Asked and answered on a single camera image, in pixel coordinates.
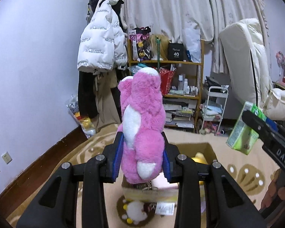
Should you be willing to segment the person's right hand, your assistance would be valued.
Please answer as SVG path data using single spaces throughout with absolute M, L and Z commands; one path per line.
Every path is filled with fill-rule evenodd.
M 281 169 L 278 169 L 275 174 L 274 174 L 274 178 L 271 181 L 271 183 L 269 184 L 268 190 L 261 202 L 261 208 L 268 208 L 272 201 L 273 201 L 273 197 L 277 194 L 279 196 L 279 198 L 282 201 L 285 201 L 285 187 L 281 187 L 279 189 L 277 189 L 276 183 L 278 180 L 278 177 L 281 173 Z

